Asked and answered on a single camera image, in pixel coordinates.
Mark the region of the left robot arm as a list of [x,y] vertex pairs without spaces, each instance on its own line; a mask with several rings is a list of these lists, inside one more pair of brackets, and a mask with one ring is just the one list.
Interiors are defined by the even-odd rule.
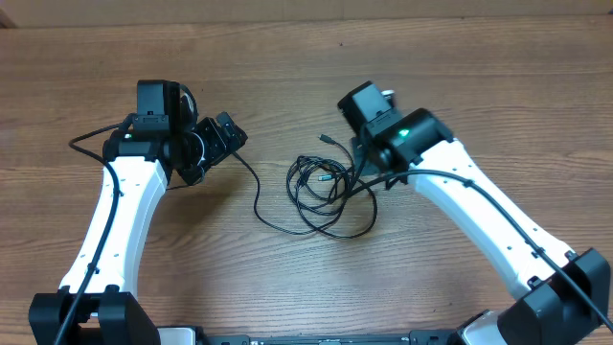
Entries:
[[38,293],[29,323],[39,344],[205,344],[198,326],[158,327],[137,300],[138,272],[154,211],[177,173],[185,186],[243,147],[226,112],[201,118],[189,88],[141,80],[137,107],[108,127],[95,160],[102,188],[78,257],[54,293]]

